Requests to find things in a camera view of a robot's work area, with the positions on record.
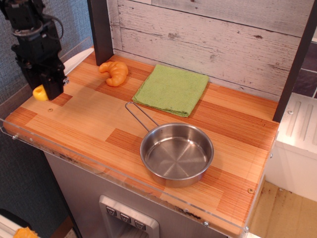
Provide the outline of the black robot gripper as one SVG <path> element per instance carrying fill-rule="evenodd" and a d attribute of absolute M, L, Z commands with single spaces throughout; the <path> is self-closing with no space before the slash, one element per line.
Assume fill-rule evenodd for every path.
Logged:
<path fill-rule="evenodd" d="M 56 31 L 44 31 L 34 37 L 17 37 L 11 49 L 32 89 L 43 85 L 48 99 L 54 100 L 64 92 L 65 66 L 58 57 L 61 45 Z"/>

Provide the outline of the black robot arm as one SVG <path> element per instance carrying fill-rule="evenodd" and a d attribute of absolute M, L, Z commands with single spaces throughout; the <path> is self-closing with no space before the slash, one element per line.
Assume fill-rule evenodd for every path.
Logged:
<path fill-rule="evenodd" d="M 2 0 L 0 9 L 11 24 L 18 43 L 11 47 L 16 62 L 39 101 L 54 100 L 68 83 L 56 23 L 59 19 L 43 13 L 41 0 Z"/>

